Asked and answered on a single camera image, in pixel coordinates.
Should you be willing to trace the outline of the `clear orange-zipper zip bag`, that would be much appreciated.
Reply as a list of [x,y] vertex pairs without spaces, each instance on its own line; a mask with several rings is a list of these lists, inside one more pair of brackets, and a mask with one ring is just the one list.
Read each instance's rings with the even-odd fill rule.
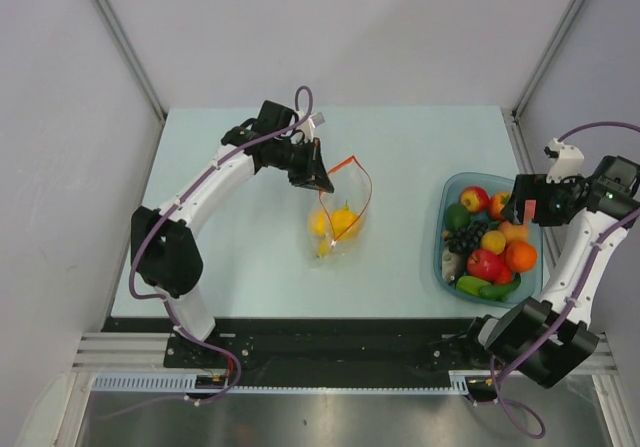
[[319,262],[350,254],[361,243],[372,200],[372,178],[355,155],[329,171],[333,193],[319,193],[307,218],[314,257]]

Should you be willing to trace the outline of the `green toy lime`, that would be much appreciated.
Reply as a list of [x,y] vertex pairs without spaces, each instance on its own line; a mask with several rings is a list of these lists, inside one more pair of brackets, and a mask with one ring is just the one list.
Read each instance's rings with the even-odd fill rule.
[[460,203],[453,203],[445,210],[444,222],[448,230],[464,229],[470,225],[471,215],[465,206]]

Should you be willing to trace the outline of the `yellow toy banana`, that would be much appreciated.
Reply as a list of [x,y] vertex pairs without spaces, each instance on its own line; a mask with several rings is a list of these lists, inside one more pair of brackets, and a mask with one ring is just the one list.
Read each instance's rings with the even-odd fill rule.
[[332,242],[327,239],[322,239],[315,248],[315,256],[317,258],[325,258],[332,251]]

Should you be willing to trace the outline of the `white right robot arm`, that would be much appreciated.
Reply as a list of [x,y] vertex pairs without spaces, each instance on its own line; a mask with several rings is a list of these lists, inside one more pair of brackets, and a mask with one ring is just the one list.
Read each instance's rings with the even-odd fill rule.
[[565,246],[538,297],[501,318],[485,317],[479,333],[463,340],[469,366],[484,368],[495,359],[500,380],[518,371],[550,388],[595,352],[593,300],[612,254],[639,217],[638,189],[638,164],[620,156],[604,157],[588,177],[549,182],[542,174],[517,176],[505,218],[567,226]]

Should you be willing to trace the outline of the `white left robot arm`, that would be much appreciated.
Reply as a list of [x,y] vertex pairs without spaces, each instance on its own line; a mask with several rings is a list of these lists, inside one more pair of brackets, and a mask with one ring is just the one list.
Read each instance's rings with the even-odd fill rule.
[[300,111],[266,100],[257,116],[227,131],[207,166],[190,185],[161,206],[140,206],[131,218],[129,279],[142,279],[160,300],[197,365],[214,364],[220,341],[216,322],[199,288],[204,271],[197,238],[215,210],[261,169],[286,172],[294,187],[331,193],[315,130],[324,121],[313,109]]

